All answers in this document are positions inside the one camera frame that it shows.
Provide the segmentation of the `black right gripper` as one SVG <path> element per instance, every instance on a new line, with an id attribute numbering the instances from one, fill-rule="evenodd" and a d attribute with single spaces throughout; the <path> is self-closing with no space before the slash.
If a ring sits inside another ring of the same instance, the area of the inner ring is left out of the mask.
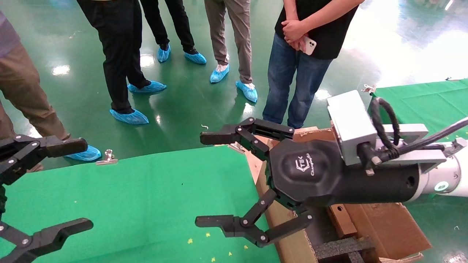
<path id="1" fill-rule="evenodd" d="M 237 125 L 224 125 L 217 132 L 200 133 L 203 145 L 238 142 L 262 161 L 269 160 L 269 187 L 243 216 L 197 216 L 199 228 L 220 228 L 225 237 L 243 237 L 259 248 L 276 243 L 312 222 L 302 213 L 263 231 L 255 223 L 278 201 L 285 207 L 327 207 L 335 204 L 403 203 L 415 196 L 419 166 L 378 168 L 368 175 L 360 166 L 346 166 L 335 142 L 292 141 L 294 128 L 247 118 Z M 280 141 L 270 151 L 256 135 Z"/>

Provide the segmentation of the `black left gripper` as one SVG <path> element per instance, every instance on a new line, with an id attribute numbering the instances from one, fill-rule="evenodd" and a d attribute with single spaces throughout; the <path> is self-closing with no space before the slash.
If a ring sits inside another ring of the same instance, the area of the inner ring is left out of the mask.
<path id="1" fill-rule="evenodd" d="M 5 185 L 11 185 L 28 170 L 45 158 L 55 158 L 81 153 L 88 144 L 83 138 L 59 140 L 56 136 L 32 138 L 16 135 L 0 142 L 0 219 L 5 213 L 7 197 Z M 79 218 L 35 232 L 33 235 L 0 223 L 0 236 L 15 245 L 15 248 L 1 258 L 2 263 L 32 263 L 38 257 L 62 249 L 71 235 L 88 231 L 93 223 L 87 218 Z"/>

